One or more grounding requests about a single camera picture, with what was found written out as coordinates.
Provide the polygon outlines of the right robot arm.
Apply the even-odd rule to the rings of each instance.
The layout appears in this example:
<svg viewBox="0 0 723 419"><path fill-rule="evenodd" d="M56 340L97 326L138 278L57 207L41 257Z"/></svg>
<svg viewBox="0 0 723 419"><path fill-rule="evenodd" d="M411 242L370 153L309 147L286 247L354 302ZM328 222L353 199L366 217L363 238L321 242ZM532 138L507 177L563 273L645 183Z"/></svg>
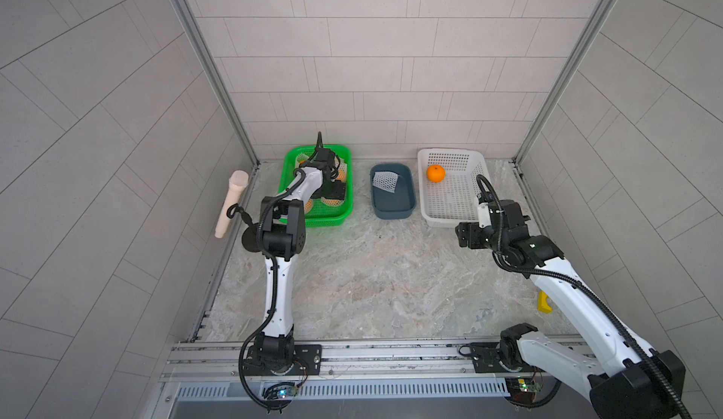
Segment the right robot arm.
<svg viewBox="0 0 723 419"><path fill-rule="evenodd" d="M601 418L688 418L683 403L685 365L633 332L591 290L564 252L544 235L529 234L527 216L476 176L478 221L455 228L459 245L488 249L502 270L532 281L583 337L591 357L522 323L500 334L499 359L509 372L534 367L588 400Z"/></svg>

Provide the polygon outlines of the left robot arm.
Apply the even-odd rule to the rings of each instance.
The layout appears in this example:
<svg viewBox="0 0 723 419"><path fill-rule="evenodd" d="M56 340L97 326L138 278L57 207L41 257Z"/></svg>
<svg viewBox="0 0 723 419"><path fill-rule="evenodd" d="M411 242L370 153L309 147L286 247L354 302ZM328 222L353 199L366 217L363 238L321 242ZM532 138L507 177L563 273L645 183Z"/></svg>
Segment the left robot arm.
<svg viewBox="0 0 723 419"><path fill-rule="evenodd" d="M260 328L250 336L252 349L241 352L243 367L284 374L294 365L293 258L306 243L305 207L310 200L346 199L348 187L340 178L341 167L340 156L324 145L318 133L313 152L294 169L291 184L262 200L259 221L244 232L244 248L265 257L267 311Z"/></svg>

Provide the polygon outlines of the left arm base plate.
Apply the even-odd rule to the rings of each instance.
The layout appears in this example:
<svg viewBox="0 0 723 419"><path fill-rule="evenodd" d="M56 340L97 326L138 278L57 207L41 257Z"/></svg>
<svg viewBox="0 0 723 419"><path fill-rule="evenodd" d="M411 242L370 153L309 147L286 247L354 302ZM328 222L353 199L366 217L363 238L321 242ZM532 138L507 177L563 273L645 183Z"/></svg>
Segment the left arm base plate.
<svg viewBox="0 0 723 419"><path fill-rule="evenodd" d="M290 349L261 349L251 346L240 360L239 370L246 377L300 377L318 375L321 345L299 345Z"/></svg>

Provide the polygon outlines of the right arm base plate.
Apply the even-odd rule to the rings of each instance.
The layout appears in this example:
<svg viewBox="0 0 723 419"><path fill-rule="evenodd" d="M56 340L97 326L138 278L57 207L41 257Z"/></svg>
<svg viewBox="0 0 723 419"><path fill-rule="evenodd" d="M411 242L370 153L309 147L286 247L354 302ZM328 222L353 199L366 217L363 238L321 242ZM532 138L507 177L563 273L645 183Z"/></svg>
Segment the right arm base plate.
<svg viewBox="0 0 723 419"><path fill-rule="evenodd" d="M459 356L471 359L474 371L481 373L529 373L540 368L530 366L524 362L513 362L506 364L503 361L502 353L498 343L473 342L464 344L458 348Z"/></svg>

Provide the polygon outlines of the white foam net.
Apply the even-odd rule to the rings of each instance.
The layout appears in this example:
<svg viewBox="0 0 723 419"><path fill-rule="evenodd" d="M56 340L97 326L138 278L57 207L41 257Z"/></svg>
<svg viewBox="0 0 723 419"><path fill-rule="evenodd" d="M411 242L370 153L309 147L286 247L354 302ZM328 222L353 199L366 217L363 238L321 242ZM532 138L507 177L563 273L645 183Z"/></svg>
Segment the white foam net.
<svg viewBox="0 0 723 419"><path fill-rule="evenodd" d="M375 171L372 176L372 185L381 191L394 194L397 190L399 175L393 171Z"/></svg>

